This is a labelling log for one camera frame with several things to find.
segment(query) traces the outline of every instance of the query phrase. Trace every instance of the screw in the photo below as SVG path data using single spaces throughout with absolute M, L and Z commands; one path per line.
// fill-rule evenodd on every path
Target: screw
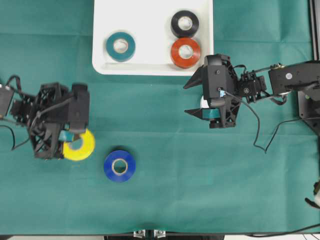
M 285 78 L 290 80 L 292 79 L 292 74 L 290 72 L 288 72 L 286 75 L 285 75 Z

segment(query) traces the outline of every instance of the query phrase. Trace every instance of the black tape roll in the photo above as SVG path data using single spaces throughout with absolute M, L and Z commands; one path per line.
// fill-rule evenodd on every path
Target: black tape roll
M 181 29 L 179 20 L 191 21 L 190 28 Z M 199 20 L 197 16 L 187 10 L 178 11 L 171 19 L 171 31 L 177 38 L 192 38 L 199 28 Z

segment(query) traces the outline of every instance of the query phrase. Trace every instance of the white tray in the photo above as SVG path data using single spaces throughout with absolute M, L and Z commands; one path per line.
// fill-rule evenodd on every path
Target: white tray
M 177 38 L 171 32 L 171 18 L 189 10 L 199 19 L 194 40 L 201 47 L 201 58 L 188 69 L 173 64 L 170 49 Z M 106 41 L 115 32 L 127 32 L 135 41 L 134 56 L 114 61 Z M 213 0 L 95 0 L 92 65 L 100 74 L 191 76 L 214 53 Z

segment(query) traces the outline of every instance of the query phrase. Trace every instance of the tape roll hole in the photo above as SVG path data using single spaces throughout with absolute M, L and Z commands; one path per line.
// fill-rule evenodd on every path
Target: tape roll hole
M 194 50 L 189 45 L 182 45 L 179 48 L 179 55 L 182 59 L 189 59 L 193 56 Z
M 128 163 L 123 158 L 117 158 L 112 163 L 112 171 L 114 174 L 121 176 L 128 170 Z
M 78 150 L 80 148 L 82 148 L 84 144 L 84 141 L 82 140 L 82 138 L 79 138 L 75 141 L 69 142 L 68 145 L 72 150 Z
M 123 39 L 119 38 L 114 41 L 113 43 L 113 49 L 118 53 L 118 54 L 124 54 L 129 48 L 129 43 Z
M 182 16 L 178 20 L 178 26 L 183 31 L 188 31 L 192 28 L 193 22 L 190 17 Z

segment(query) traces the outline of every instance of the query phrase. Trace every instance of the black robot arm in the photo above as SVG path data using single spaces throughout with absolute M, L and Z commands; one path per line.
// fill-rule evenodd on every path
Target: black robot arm
M 244 68 L 240 77 L 237 76 L 235 68 Z M 264 76 L 257 75 L 267 70 L 272 93 L 267 92 Z M 320 61 L 317 60 L 288 66 L 278 63 L 259 70 L 246 71 L 244 65 L 232 66 L 229 56 L 208 55 L 204 59 L 204 65 L 197 69 L 183 88 L 202 85 L 203 98 L 209 108 L 190 109 L 185 112 L 209 121 L 210 128 L 235 127 L 241 105 L 239 99 L 245 98 L 248 104 L 270 99 L 277 105 L 283 105 L 290 92 L 299 91 L 309 99 L 308 106 L 313 111 L 309 117 L 320 117 L 319 81 Z

